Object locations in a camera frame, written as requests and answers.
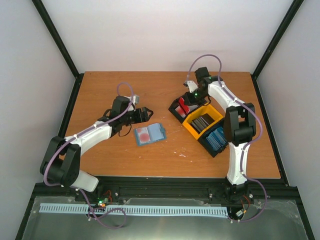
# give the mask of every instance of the cable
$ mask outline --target cable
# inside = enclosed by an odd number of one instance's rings
[[[250,201],[249,201],[249,199],[247,198],[246,195],[243,195],[243,197],[244,197],[245,200],[248,202],[248,206],[246,207],[246,210],[245,210],[245,211],[247,211],[247,210],[249,209],[249,207],[250,207]]]
[[[121,135],[121,136],[120,136],[120,131],[118,131],[118,136],[119,136],[119,137],[125,137],[125,136],[127,136],[127,135],[130,133],[131,129],[132,129],[132,125],[130,124],[130,129],[129,129],[129,131],[128,131],[125,135]]]
[[[82,193],[82,195],[83,195],[83,197],[84,197],[84,199],[85,199],[85,201],[86,201],[86,204],[88,204],[88,206],[89,206],[90,211],[89,211],[88,214],[92,213],[93,218],[94,218],[100,225],[104,226],[104,227],[107,228],[107,229],[113,229],[113,230],[114,230],[114,229],[119,229],[119,228],[121,228],[121,227],[123,227],[123,226],[125,225],[125,223],[127,222],[127,215],[126,215],[126,212],[125,212],[122,208],[120,208],[120,207],[112,208],[112,209],[110,209],[109,211],[105,212],[103,215],[97,216],[97,215],[95,214],[95,210],[93,209],[93,207],[92,207],[91,204],[90,204],[90,201],[89,201],[89,199],[88,199],[85,191],[83,191],[82,189],[79,189],[79,191]],[[107,216],[109,213],[114,212],[114,211],[120,211],[120,212],[123,213],[124,220],[123,220],[123,222],[122,222],[119,226],[109,226],[109,225],[104,224],[102,221],[100,221],[101,218],[104,218],[104,217]]]
[[[246,109],[249,113],[251,113],[251,114],[254,116],[254,118],[256,119],[256,121],[258,122],[259,127],[260,127],[260,133],[259,133],[259,135],[258,135],[255,139],[251,140],[250,142],[248,142],[247,144],[245,144],[245,145],[243,146],[242,152],[241,152],[241,157],[240,157],[240,173],[241,173],[247,180],[259,184],[259,185],[261,186],[262,190],[263,190],[263,193],[264,193],[264,205],[263,205],[261,211],[258,212],[255,216],[253,216],[253,217],[251,217],[251,218],[249,218],[249,219],[247,219],[247,220],[242,220],[242,221],[240,221],[241,223],[246,223],[246,222],[249,222],[249,221],[257,218],[257,217],[265,210],[266,205],[267,205],[267,201],[268,201],[267,191],[266,191],[265,187],[262,185],[262,183],[261,183],[260,181],[258,181],[257,179],[253,179],[253,178],[250,178],[250,177],[246,176],[246,175],[243,173],[243,172],[244,172],[244,170],[243,170],[243,161],[244,161],[244,156],[245,156],[245,150],[246,150],[246,148],[247,148],[248,146],[250,146],[251,144],[253,144],[254,142],[258,141],[258,140],[261,138],[262,133],[263,133],[262,123],[261,123],[259,117],[255,114],[255,112],[253,112],[249,107],[247,107],[246,105],[244,105],[242,102],[240,102],[240,101],[238,101],[237,99],[235,99],[235,97],[225,88],[225,85],[222,84],[222,81],[221,81],[221,79],[220,79],[221,70],[222,70],[222,62],[221,62],[220,58],[217,57],[216,55],[213,55],[213,54],[204,54],[204,55],[199,56],[196,60],[194,60],[194,62],[191,64],[191,67],[189,68],[189,71],[188,71],[188,73],[187,73],[187,75],[186,75],[186,81],[189,80],[190,72],[191,72],[191,70],[192,70],[192,67],[195,65],[195,63],[196,63],[199,59],[201,59],[201,58],[203,58],[203,57],[214,57],[214,58],[216,58],[216,59],[218,60],[218,62],[219,62],[219,71],[218,71],[217,78],[218,78],[218,82],[219,82],[220,87],[221,87],[222,90],[225,92],[225,94],[227,94],[227,95],[229,96],[229,98],[230,98],[232,101],[234,101],[235,103],[239,104],[239,105],[242,106],[244,109]]]
[[[123,84],[127,85],[127,86],[130,88],[130,91],[131,91],[131,97],[130,97],[130,102],[129,102],[129,104],[128,104],[128,107],[127,107],[122,113],[120,113],[118,116],[116,116],[116,117],[114,117],[114,118],[112,118],[112,119],[110,119],[110,120],[108,120],[108,121],[106,121],[106,122],[102,122],[102,123],[96,125],[97,128],[102,127],[102,126],[106,126],[106,125],[108,125],[109,123],[111,123],[111,122],[113,122],[113,121],[121,118],[121,117],[129,110],[129,108],[131,107],[131,104],[133,103],[133,100],[134,100],[134,98],[133,98],[133,96],[134,96],[134,90],[133,90],[133,88],[131,87],[131,85],[130,85],[129,83],[127,83],[127,82],[121,82],[121,83],[119,83],[118,86],[116,87],[116,92],[117,92],[118,95],[119,95],[119,87],[120,87],[121,85],[123,85]],[[77,138],[78,138],[78,137],[81,137],[82,135],[84,135],[84,134],[86,134],[87,132],[95,129],[96,127],[95,127],[95,126],[90,126],[90,127],[88,127],[87,129],[85,129],[85,130],[77,133],[75,136],[76,136]],[[71,142],[72,142],[73,140],[75,140],[75,139],[76,139],[75,137],[72,137],[71,139],[69,139],[68,141],[66,141],[61,147],[58,148],[58,150],[57,150],[57,151],[54,153],[54,155],[51,157],[50,161],[48,162],[47,167],[45,168],[44,174],[43,174],[43,181],[44,181],[45,185],[47,185],[47,186],[49,186],[49,187],[53,187],[53,186],[58,186],[58,185],[60,185],[59,183],[49,183],[49,182],[48,182],[48,172],[49,172],[49,169],[50,169],[52,163],[54,162],[54,160],[56,159],[56,157],[59,155],[59,153],[60,153],[69,143],[71,143]]]

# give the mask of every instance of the blue cards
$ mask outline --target blue cards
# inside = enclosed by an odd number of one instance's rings
[[[220,148],[226,145],[227,140],[224,135],[224,129],[222,126],[216,128],[207,137],[207,142],[211,145],[214,151],[218,151]]]

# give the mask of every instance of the white scuff mark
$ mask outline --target white scuff mark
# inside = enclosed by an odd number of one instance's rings
[[[170,132],[170,133],[168,133],[167,136],[169,136],[170,134],[174,134],[174,133],[180,132],[180,131],[181,131],[181,130],[177,130],[177,131]]]

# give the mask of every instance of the wooden tabletop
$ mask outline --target wooden tabletop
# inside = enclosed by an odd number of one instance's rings
[[[249,72],[223,72],[228,88],[241,100],[253,103],[263,122],[262,138],[252,144],[247,160],[247,175],[252,178],[280,178],[276,159],[265,128],[261,109]],[[67,136],[91,126],[106,109],[111,108],[120,82],[132,85],[140,96],[137,108],[154,111],[149,122],[134,124],[129,135],[100,142],[81,158],[80,169],[100,176],[161,176],[224,178],[229,168],[229,147],[211,157],[199,142],[168,111],[172,101],[187,89],[183,86],[185,72],[86,72],[67,129]],[[129,96],[127,86],[120,94]],[[212,105],[224,115],[222,108]],[[167,139],[137,146],[133,129],[162,123]]]

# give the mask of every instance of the black metal frame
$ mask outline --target black metal frame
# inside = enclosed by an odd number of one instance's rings
[[[251,75],[253,86],[261,107],[262,115],[270,138],[272,149],[275,155],[275,159],[280,172],[280,179],[261,179],[262,184],[266,188],[268,195],[271,199],[286,199],[295,200],[300,212],[301,219],[304,224],[307,236],[309,239],[315,239],[311,230],[303,203],[300,198],[299,191],[296,187],[289,186],[289,182],[286,176],[286,172],[279,155],[275,137],[268,119],[266,108],[261,97],[261,93],[258,87],[257,79],[266,65],[268,59],[276,48],[277,44],[281,40],[283,34],[297,13],[299,7],[304,0],[293,0],[290,8],[284,16],[280,26],[274,34],[271,42],[265,50],[261,60],[259,61],[256,69]],[[48,28],[52,38],[57,44],[61,54],[63,55],[67,65],[69,66],[72,74],[75,77],[74,86],[68,105],[65,110],[65,114],[61,123],[61,127],[58,135],[64,137],[68,128],[68,124],[72,115],[74,105],[80,90],[80,86],[84,77],[84,74],[79,74],[73,60],[71,59],[57,29],[55,28],[45,6],[41,0],[32,0],[34,6],[38,10],[43,22]],[[204,202],[212,204],[221,204],[226,207],[234,207],[238,204],[231,204],[226,201],[210,198],[209,193],[214,189],[219,189],[225,183],[221,178],[158,178],[158,177],[99,177],[100,183],[104,186],[108,186],[118,190],[118,201],[129,198],[188,198],[198,199]],[[248,184],[250,192],[255,199],[263,199],[264,193],[261,188],[250,182]],[[19,231],[16,236],[16,240],[22,239],[25,227],[28,222],[28,218],[33,206],[35,197],[37,196],[79,196],[74,189],[64,187],[47,187],[43,183],[37,183],[32,192],[29,204],[25,211],[25,215],[21,222]]]

